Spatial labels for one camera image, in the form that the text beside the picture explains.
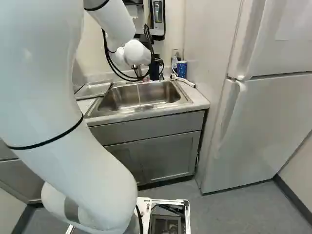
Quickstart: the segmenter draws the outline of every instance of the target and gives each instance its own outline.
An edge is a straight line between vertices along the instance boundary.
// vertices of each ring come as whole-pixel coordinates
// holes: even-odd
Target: paper towel dispenser
[[[136,26],[135,38],[144,35],[143,25],[150,27],[153,40],[164,40],[166,33],[165,0],[123,0]]]

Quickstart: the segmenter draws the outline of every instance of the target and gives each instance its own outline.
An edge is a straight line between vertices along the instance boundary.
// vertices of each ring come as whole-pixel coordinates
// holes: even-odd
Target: gray floor
[[[192,234],[312,234],[312,227],[273,182],[201,196],[192,180],[139,196],[190,200]],[[23,234],[65,234],[67,227],[38,209]]]

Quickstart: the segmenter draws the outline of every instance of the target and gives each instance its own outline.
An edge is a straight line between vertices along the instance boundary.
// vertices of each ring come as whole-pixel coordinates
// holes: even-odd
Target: blue cup
[[[176,65],[177,65],[177,76],[186,79],[187,61],[178,61]]]

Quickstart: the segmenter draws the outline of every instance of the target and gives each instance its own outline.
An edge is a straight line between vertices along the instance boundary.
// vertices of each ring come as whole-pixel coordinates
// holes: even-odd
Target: black baseboard
[[[27,205],[24,212],[19,217],[18,222],[16,223],[11,234],[21,234],[25,230],[30,218],[32,217],[35,207]]]
[[[283,181],[283,179],[276,174],[273,177],[273,181],[285,194],[285,196],[292,202],[292,204],[299,210],[302,216],[312,225],[312,213],[306,207],[306,205],[297,197],[297,195],[291,190],[290,187]]]
[[[193,175],[189,175],[189,176],[185,176],[185,177],[179,177],[179,178],[175,178],[175,179],[164,180],[164,181],[155,182],[155,183],[151,183],[151,184],[139,185],[137,187],[137,190],[142,191],[142,190],[147,190],[147,189],[153,189],[153,188],[157,188],[157,187],[161,187],[161,186],[165,186],[165,185],[185,182],[185,181],[188,181],[191,179],[193,179]]]
[[[246,188],[246,187],[257,185],[257,184],[262,184],[262,183],[265,183],[268,181],[271,181],[271,179],[262,180],[262,181],[251,183],[251,184],[240,185],[240,186],[236,186],[236,187],[232,187],[232,188],[228,188],[228,189],[221,189],[221,190],[217,190],[217,191],[213,191],[213,192],[209,192],[209,193],[201,193],[201,194],[203,196],[211,195],[211,194],[218,194],[218,193],[227,192],[227,191],[231,191],[231,190]]]

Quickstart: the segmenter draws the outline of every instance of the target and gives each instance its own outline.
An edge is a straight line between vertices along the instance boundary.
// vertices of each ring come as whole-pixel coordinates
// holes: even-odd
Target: cabinet door
[[[145,183],[135,142],[105,146],[105,148],[132,173],[138,185]]]
[[[147,182],[194,173],[200,131],[142,140],[139,156]]]
[[[41,201],[43,183],[19,159],[0,162],[0,187],[25,203]]]
[[[3,140],[0,139],[0,161],[7,160],[7,159],[14,159],[18,158],[12,150],[10,150],[4,144]]]

